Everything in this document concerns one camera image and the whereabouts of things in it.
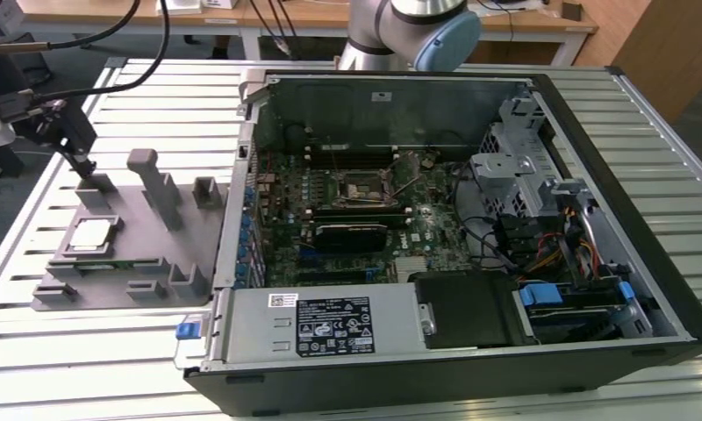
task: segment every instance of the blue tab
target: blue tab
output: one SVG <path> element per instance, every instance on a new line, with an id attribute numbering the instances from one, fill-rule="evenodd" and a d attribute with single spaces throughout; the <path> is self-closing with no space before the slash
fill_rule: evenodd
<path id="1" fill-rule="evenodd" d="M 527 307 L 533 304 L 560 304 L 561 294 L 552 283 L 529 283 L 519 290 L 519 298 Z"/>
<path id="2" fill-rule="evenodd" d="M 199 322 L 179 323 L 175 327 L 175 339 L 199 339 Z"/>
<path id="3" fill-rule="evenodd" d="M 533 296 L 529 294 L 529 290 L 527 288 L 521 288 L 521 290 L 519 290 L 519 299 L 525 307 L 528 305 L 533 305 Z"/>
<path id="4" fill-rule="evenodd" d="M 238 263 L 235 265 L 234 273 L 235 273 L 235 276 L 245 276 L 246 275 L 246 265 L 244 263 Z"/>
<path id="5" fill-rule="evenodd" d="M 628 282 L 619 282 L 619 291 L 621 292 L 624 300 L 631 300 L 634 298 L 634 289 L 631 289 L 631 285 Z"/>

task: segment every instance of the black cover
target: black cover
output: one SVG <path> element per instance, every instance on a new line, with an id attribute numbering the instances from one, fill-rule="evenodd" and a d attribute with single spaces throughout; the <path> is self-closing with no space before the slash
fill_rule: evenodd
<path id="1" fill-rule="evenodd" d="M 501 272 L 420 272 L 408 282 L 414 282 L 418 303 L 430 306 L 433 315 L 436 332 L 425 337 L 426 348 L 535 344 L 516 313 L 516 284 Z"/>

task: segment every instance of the slotted metal surface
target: slotted metal surface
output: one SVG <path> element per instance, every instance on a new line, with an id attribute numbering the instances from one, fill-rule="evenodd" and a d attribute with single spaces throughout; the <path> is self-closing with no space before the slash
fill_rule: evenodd
<path id="1" fill-rule="evenodd" d="M 133 80 L 149 61 L 105 69 L 99 85 Z M 153 147 L 177 182 L 230 179 L 238 133 L 235 82 L 250 63 L 165 61 L 143 86 L 86 102 L 99 139 L 93 159 L 114 183 L 133 147 Z M 301 63 L 326 69 L 326 63 Z M 268 63 L 270 68 L 285 63 Z M 545 72 L 621 181 L 688 285 L 702 300 L 702 167 L 659 132 L 634 92 L 601 69 L 479 66 L 467 70 Z M 34 312 L 27 304 L 78 204 L 78 179 L 54 157 L 0 250 L 0 420 L 229 419 L 181 380 L 173 329 L 199 308 Z M 702 357 L 655 367 L 592 392 L 436 403 L 285 419 L 702 420 Z"/>

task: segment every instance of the warning label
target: warning label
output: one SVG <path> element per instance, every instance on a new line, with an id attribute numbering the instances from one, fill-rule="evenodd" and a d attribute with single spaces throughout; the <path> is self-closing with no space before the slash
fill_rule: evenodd
<path id="1" fill-rule="evenodd" d="M 374 352 L 368 296 L 296 301 L 296 320 L 300 357 Z"/>

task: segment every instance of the barcode sticker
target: barcode sticker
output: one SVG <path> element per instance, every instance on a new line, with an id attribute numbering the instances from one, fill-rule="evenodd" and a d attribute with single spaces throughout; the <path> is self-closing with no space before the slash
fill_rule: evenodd
<path id="1" fill-rule="evenodd" d="M 296 307 L 298 294 L 269 294 L 268 307 Z"/>

